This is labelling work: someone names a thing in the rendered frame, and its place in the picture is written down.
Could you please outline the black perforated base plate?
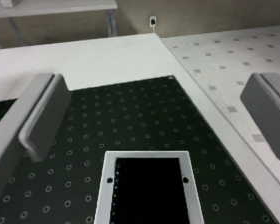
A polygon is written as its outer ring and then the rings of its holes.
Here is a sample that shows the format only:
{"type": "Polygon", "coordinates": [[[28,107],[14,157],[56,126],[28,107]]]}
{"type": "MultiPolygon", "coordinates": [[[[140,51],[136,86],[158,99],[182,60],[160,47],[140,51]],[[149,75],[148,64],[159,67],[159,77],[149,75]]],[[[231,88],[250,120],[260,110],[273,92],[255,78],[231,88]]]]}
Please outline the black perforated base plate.
{"type": "Polygon", "coordinates": [[[69,90],[47,157],[21,157],[0,224],[94,224],[106,151],[188,151],[204,224],[280,224],[174,74],[69,90]]]}

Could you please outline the black well plate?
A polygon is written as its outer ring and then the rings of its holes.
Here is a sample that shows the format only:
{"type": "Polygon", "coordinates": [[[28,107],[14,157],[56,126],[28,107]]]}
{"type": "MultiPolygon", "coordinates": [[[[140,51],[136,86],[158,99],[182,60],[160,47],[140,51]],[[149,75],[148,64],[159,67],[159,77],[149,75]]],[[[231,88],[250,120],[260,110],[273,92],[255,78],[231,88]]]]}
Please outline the black well plate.
{"type": "Polygon", "coordinates": [[[117,158],[109,224],[190,224],[179,158],[117,158]]]}

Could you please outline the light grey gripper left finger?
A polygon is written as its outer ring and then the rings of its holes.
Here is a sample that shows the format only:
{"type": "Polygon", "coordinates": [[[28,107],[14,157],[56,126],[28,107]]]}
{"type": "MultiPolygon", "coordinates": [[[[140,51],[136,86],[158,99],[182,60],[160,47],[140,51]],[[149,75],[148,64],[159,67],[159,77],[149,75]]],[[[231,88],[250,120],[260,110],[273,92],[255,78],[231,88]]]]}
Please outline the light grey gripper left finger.
{"type": "Polygon", "coordinates": [[[47,157],[70,101],[61,73],[38,73],[0,121],[0,196],[21,157],[47,157]]]}

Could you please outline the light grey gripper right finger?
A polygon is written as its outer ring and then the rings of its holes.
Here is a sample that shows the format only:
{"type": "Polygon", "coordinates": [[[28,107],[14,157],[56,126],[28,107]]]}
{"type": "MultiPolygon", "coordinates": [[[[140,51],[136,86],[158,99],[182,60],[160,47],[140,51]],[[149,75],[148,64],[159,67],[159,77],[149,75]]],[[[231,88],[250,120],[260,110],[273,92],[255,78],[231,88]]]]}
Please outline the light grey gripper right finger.
{"type": "Polygon", "coordinates": [[[240,100],[280,161],[280,74],[252,73],[240,100]]]}

